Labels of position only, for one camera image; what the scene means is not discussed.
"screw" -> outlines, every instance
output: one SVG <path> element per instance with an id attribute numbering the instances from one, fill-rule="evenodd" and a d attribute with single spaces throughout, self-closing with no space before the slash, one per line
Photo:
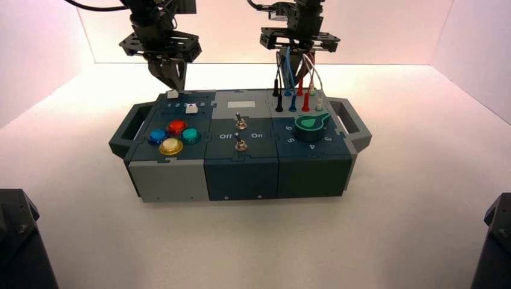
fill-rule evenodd
<path id="1" fill-rule="evenodd" d="M 28 229 L 28 226 L 27 225 L 19 225 L 17 228 L 16 228 L 16 233 L 18 235 L 21 235 L 23 234 L 24 232 L 26 232 Z"/>

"red button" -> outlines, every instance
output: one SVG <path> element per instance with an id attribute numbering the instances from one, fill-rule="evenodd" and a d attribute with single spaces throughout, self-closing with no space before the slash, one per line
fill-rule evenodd
<path id="1" fill-rule="evenodd" d="M 169 124 L 168 130 L 170 134 L 180 135 L 187 126 L 184 120 L 174 120 Z"/>

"arcade button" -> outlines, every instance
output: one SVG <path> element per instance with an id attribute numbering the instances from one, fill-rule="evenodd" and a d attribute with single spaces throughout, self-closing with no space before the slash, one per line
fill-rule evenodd
<path id="1" fill-rule="evenodd" d="M 200 141 L 201 133 L 195 128 L 187 128 L 181 134 L 181 139 L 183 140 L 183 143 L 192 145 Z"/>
<path id="2" fill-rule="evenodd" d="M 176 155 L 183 150 L 183 142 L 177 138 L 167 138 L 160 144 L 160 152 L 163 155 Z"/>
<path id="3" fill-rule="evenodd" d="M 188 125 L 186 124 L 186 122 L 184 120 L 173 120 L 169 126 L 168 126 L 168 130 L 169 130 L 169 133 L 172 134 L 172 135 L 180 135 L 187 127 Z"/>
<path id="4" fill-rule="evenodd" d="M 159 145 L 167 138 L 167 132 L 164 129 L 155 129 L 149 135 L 149 143 Z"/>

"white backdrop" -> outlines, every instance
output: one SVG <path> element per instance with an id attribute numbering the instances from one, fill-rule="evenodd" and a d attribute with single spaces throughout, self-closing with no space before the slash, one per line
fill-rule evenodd
<path id="1" fill-rule="evenodd" d="M 274 53 L 259 44 L 262 26 L 281 26 L 245 0 L 196 0 L 198 14 L 178 15 L 178 30 L 200 36 L 198 63 L 273 63 Z M 118 5 L 117 0 L 87 0 Z M 272 0 L 259 0 L 271 4 Z M 342 39 L 321 63 L 430 64 L 453 0 L 327 0 L 323 31 Z M 129 11 L 80 10 L 96 62 L 143 62 L 127 57 L 118 43 L 131 32 Z"/>
<path id="2" fill-rule="evenodd" d="M 433 65 L 511 123 L 511 2 L 456 0 Z"/>
<path id="3" fill-rule="evenodd" d="M 0 128 L 93 64 L 78 13 L 61 0 L 3 0 L 0 38 Z"/>

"blue button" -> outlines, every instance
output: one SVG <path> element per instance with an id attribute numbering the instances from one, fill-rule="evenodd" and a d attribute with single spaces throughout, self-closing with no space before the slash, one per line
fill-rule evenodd
<path id="1" fill-rule="evenodd" d="M 167 132 L 163 129 L 155 129 L 149 135 L 149 143 L 159 145 L 168 137 Z"/>
<path id="2" fill-rule="evenodd" d="M 201 133 L 195 128 L 187 128 L 183 131 L 181 138 L 187 145 L 198 142 L 201 138 Z"/>

